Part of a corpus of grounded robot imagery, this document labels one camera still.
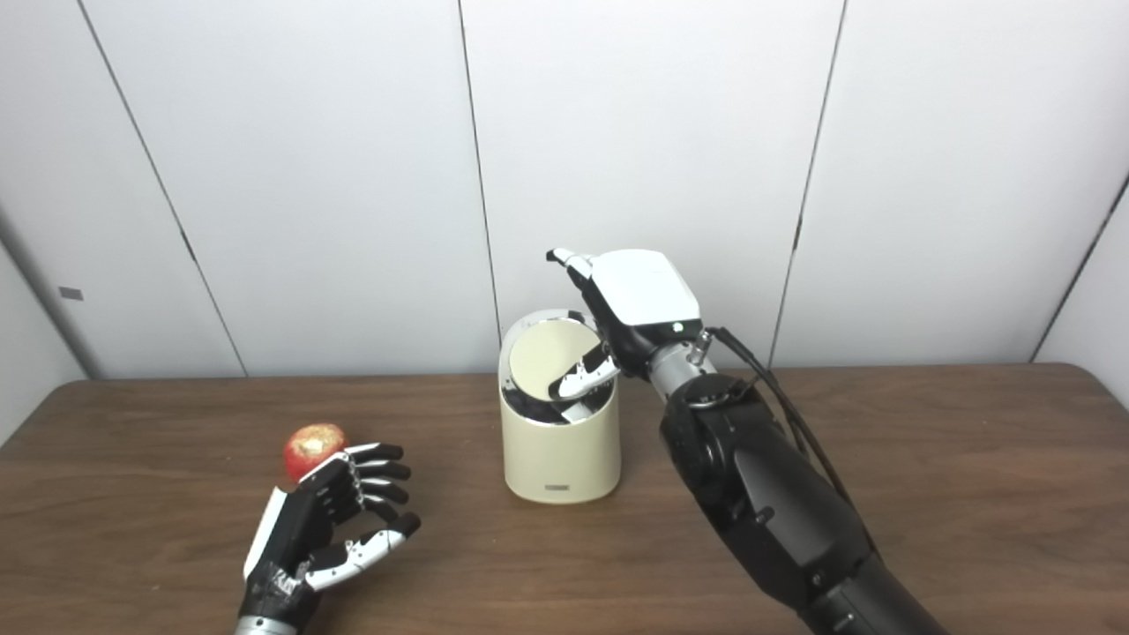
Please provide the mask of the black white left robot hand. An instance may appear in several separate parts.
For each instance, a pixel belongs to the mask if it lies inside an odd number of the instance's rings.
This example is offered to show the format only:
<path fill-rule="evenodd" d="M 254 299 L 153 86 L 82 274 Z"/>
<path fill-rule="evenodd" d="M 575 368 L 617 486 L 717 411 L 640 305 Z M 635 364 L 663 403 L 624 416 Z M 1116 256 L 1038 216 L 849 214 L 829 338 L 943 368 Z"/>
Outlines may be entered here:
<path fill-rule="evenodd" d="M 355 579 L 421 527 L 400 512 L 411 477 L 403 447 L 371 443 L 315 462 L 294 490 L 272 490 L 243 563 L 238 634 L 301 634 L 327 588 Z"/>

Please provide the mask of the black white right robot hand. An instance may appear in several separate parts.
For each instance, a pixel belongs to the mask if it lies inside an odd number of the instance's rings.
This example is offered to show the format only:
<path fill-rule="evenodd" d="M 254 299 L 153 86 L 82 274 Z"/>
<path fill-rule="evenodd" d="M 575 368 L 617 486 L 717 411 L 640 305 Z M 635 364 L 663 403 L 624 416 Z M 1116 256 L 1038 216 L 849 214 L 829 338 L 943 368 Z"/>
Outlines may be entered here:
<path fill-rule="evenodd" d="M 711 334 L 694 293 L 657 250 L 609 250 L 588 256 L 555 247 L 595 322 L 598 342 L 546 386 L 553 401 L 577 400 L 614 377 L 644 379 L 669 401 L 680 388 L 714 371 Z"/>

